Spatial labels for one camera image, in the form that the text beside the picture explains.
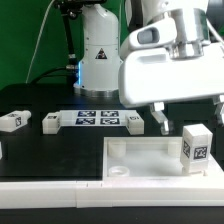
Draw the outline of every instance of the white block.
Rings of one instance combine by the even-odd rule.
[[[144,134],[144,121],[137,112],[125,115],[126,127],[131,135]]]
[[[208,168],[211,143],[212,133],[203,124],[184,127],[180,162],[187,172]]]
[[[108,155],[113,158],[122,158],[126,154],[126,141],[113,139],[108,141]]]
[[[27,125],[30,111],[13,111],[0,117],[0,131],[12,132]]]
[[[57,134],[60,125],[60,113],[48,113],[47,116],[42,121],[43,134]]]

